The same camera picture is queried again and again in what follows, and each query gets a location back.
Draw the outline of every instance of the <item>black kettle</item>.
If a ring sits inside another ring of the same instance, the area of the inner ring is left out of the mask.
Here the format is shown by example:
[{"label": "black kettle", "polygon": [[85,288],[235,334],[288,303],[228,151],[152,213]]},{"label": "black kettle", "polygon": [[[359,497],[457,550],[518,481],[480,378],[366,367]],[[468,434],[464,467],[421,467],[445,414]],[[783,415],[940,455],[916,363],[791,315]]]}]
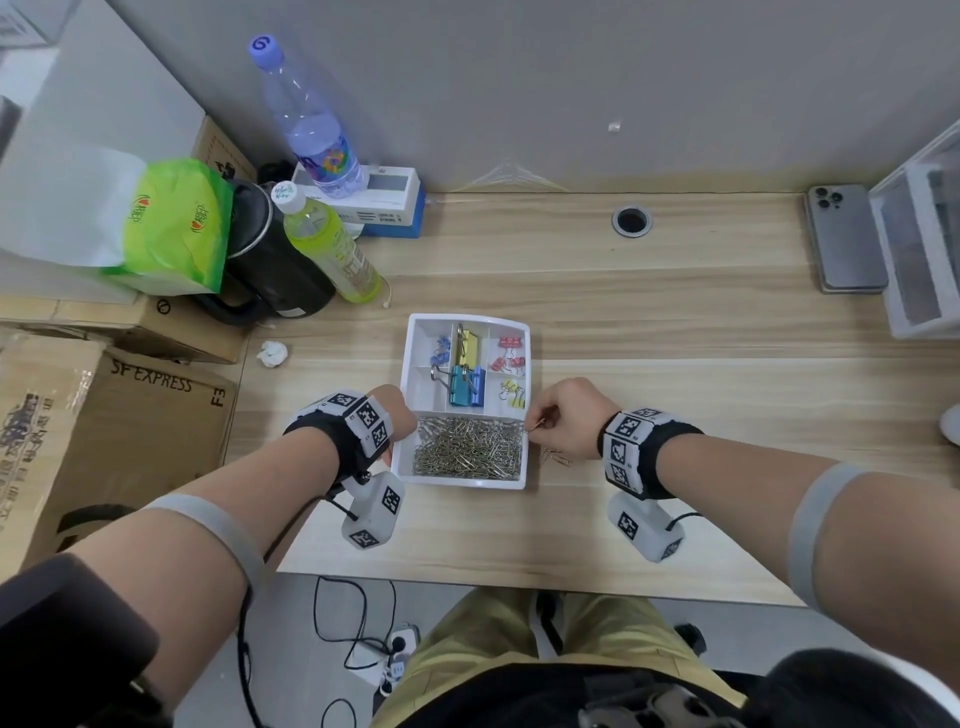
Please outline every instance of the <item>black kettle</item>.
[{"label": "black kettle", "polygon": [[203,293],[194,301],[217,321],[245,327],[275,316],[301,318],[323,308],[336,294],[324,272],[290,243],[283,214],[270,195],[253,182],[229,180],[233,212],[227,243],[225,278],[235,280],[250,298],[230,305]]}]

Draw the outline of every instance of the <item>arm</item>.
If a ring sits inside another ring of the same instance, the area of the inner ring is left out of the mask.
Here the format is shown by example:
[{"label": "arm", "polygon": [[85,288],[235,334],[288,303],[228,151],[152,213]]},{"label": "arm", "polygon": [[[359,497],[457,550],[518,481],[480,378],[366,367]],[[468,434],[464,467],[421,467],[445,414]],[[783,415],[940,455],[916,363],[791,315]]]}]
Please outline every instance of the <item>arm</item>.
[{"label": "arm", "polygon": [[[390,412],[394,440],[416,427],[394,386],[371,392]],[[329,437],[304,427],[179,489],[230,513],[266,552],[304,503],[325,494],[340,461]],[[271,559],[275,568],[306,520]],[[199,524],[160,509],[138,511],[70,548],[157,631],[146,677],[172,709],[234,628],[247,590],[230,553]]]},{"label": "arm", "polygon": [[[586,379],[567,379],[531,404],[525,424],[533,443],[596,459],[597,434],[619,410]],[[785,582],[794,512],[835,462],[690,434],[663,446],[657,475]],[[960,493],[864,473],[834,501],[814,562],[817,598],[830,617],[958,691],[959,522]]]}]

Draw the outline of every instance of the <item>gray arm band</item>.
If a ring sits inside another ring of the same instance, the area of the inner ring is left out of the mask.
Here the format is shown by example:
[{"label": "gray arm band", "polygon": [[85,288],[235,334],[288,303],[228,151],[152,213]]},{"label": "gray arm band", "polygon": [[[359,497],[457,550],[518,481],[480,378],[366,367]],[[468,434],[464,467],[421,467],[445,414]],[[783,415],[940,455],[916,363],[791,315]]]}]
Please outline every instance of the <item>gray arm band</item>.
[{"label": "gray arm band", "polygon": [[196,521],[227,547],[237,565],[247,576],[253,596],[263,581],[266,565],[250,534],[227,511],[209,500],[184,493],[171,493],[147,503],[144,508],[163,508]]},{"label": "gray arm band", "polygon": [[813,590],[813,556],[820,537],[824,518],[834,499],[847,484],[863,474],[859,468],[847,463],[837,463],[820,474],[807,489],[793,515],[790,527],[790,545],[787,552],[787,578],[793,593],[810,609],[820,612],[820,604]]}]

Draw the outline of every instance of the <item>plastic bottle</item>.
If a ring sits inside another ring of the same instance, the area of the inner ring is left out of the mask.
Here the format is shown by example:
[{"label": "plastic bottle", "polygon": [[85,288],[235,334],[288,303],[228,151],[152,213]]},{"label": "plastic bottle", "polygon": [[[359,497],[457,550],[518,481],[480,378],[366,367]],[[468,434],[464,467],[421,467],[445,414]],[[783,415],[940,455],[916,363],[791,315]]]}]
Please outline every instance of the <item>plastic bottle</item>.
[{"label": "plastic bottle", "polygon": [[283,230],[294,248],[317,264],[351,303],[366,303],[380,292],[380,274],[344,230],[337,213],[306,196],[293,182],[280,182],[271,192],[284,214]]},{"label": "plastic bottle", "polygon": [[263,71],[267,107],[323,194],[344,198],[366,189],[367,172],[304,70],[284,57],[273,36],[257,36],[250,41],[249,51]]}]

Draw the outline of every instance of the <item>hand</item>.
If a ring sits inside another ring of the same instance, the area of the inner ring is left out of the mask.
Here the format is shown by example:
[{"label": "hand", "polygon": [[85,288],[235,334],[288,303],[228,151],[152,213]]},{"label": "hand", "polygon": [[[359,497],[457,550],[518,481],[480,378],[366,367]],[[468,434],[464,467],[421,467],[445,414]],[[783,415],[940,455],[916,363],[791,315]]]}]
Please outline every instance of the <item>hand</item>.
[{"label": "hand", "polygon": [[582,376],[548,387],[530,404],[523,427],[530,442],[558,450],[567,457],[600,459],[597,436],[620,405]]},{"label": "hand", "polygon": [[414,433],[417,429],[417,416],[410,411],[410,407],[403,399],[403,393],[393,384],[381,384],[371,389],[367,395],[380,402],[380,406],[387,410],[394,423],[394,434],[390,436],[390,446],[383,453],[383,462],[389,468],[394,459],[394,443]]}]

